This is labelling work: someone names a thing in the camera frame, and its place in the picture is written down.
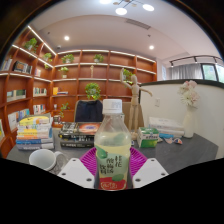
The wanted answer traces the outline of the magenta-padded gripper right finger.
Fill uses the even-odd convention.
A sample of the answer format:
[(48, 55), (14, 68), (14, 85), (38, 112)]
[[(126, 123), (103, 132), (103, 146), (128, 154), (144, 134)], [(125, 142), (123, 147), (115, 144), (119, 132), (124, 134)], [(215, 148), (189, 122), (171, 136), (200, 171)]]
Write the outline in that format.
[(141, 188), (168, 175), (156, 158), (147, 158), (133, 147), (130, 148), (129, 171), (134, 188)]

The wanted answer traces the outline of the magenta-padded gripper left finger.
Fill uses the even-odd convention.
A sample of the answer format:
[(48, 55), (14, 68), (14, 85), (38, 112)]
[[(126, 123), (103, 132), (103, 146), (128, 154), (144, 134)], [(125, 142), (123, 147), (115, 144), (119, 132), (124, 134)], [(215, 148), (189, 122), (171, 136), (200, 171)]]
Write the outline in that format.
[(96, 149), (91, 148), (80, 158), (71, 158), (58, 176), (84, 188), (93, 189), (97, 174)]

